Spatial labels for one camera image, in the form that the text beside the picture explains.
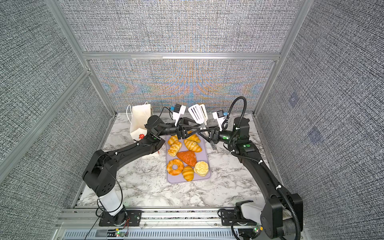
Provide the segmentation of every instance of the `pastry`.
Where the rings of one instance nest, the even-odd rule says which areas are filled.
[[[168,140],[168,144],[169,145],[172,145],[175,141],[177,141],[178,139],[177,139],[177,136],[175,135],[175,136],[172,136],[169,140]]]
[[[197,162],[195,164],[194,172],[202,177],[205,177],[205,175],[208,173],[208,163],[204,161]]]
[[[174,157],[176,156],[176,153],[180,150],[181,148],[181,142],[179,141],[175,141],[171,147],[168,149],[168,154],[171,156],[171,157]]]
[[[193,180],[194,172],[191,166],[185,166],[182,173],[185,180]]]
[[[177,157],[191,167],[194,167],[197,163],[196,155],[193,151],[178,152]]]
[[[188,150],[194,151],[194,152],[201,152],[203,151],[199,145],[197,145],[197,142],[192,140],[184,140],[184,144],[187,147]]]
[[[197,143],[200,143],[200,138],[196,135],[196,134],[193,134],[192,136],[190,136],[189,138],[187,138],[188,140],[192,140],[192,141],[195,141]]]
[[[173,159],[169,161],[167,165],[167,172],[171,174],[172,176],[179,175],[184,169],[184,163],[180,161],[179,159]]]

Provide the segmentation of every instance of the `gray fabric wall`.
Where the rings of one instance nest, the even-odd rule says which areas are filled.
[[[0,162],[83,69],[45,2],[0,2]]]
[[[0,3],[0,163],[83,70],[43,0]],[[87,78],[0,183],[0,239],[49,239],[110,115]]]
[[[84,51],[279,53],[301,0],[59,0]],[[254,109],[273,61],[91,60],[112,103]],[[240,111],[238,105],[233,109]]]
[[[382,239],[384,5],[315,0],[257,116],[312,239]]]
[[[280,52],[301,0],[59,0],[85,51]]]
[[[154,111],[176,103],[205,104],[207,111],[228,108],[238,96],[256,105],[274,61],[271,60],[91,60],[119,112],[149,101]],[[237,104],[234,111],[241,111]]]
[[[0,239],[49,239],[61,210],[71,206],[110,118],[85,79],[0,184]],[[17,226],[22,237],[14,234]]]

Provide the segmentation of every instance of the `white paper bag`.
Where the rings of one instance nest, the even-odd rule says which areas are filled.
[[[136,141],[140,141],[145,135],[147,135],[147,129],[145,128],[145,124],[147,124],[148,118],[152,116],[151,112],[151,105],[144,103],[143,105],[136,105],[131,108],[131,119],[128,117],[128,108],[130,108],[131,105],[128,105],[127,107],[127,118],[129,122],[131,123],[131,127],[129,129],[129,133],[131,134],[132,139]],[[145,155],[145,157],[149,156],[159,156],[160,152],[157,151],[150,155]]]

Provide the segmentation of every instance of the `white marble surface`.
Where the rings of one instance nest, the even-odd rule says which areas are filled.
[[[240,114],[232,114],[228,130],[232,130],[233,119]],[[251,114],[245,118],[250,120],[250,138],[259,148],[265,159],[264,149],[259,139]],[[162,114],[164,122],[171,122],[168,113]],[[208,125],[217,125],[214,119]],[[133,143],[129,134],[129,121],[123,113],[118,114],[112,130],[103,147],[111,151]],[[264,201],[255,180],[248,170],[223,147],[217,144],[218,153],[206,142],[208,159],[212,176],[202,181],[170,184],[166,179],[165,145],[160,156],[139,158],[125,165],[117,172],[117,180],[123,190],[125,206],[152,207],[232,207],[243,200]],[[120,196],[120,189],[115,185]],[[96,206],[96,195],[85,186],[78,206]]]

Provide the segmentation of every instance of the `white spatula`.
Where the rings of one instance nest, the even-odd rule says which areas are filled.
[[[203,114],[202,108],[200,108],[198,104],[195,104],[192,107],[189,107],[188,111],[191,114],[193,120],[195,120],[197,124],[204,123],[204,114]]]
[[[207,128],[208,115],[204,104],[195,104],[192,107],[189,107],[188,111],[191,114],[193,120],[195,120],[197,124],[200,124],[200,129]],[[210,144],[213,149],[217,149],[216,144],[214,144],[212,141],[210,142]]]

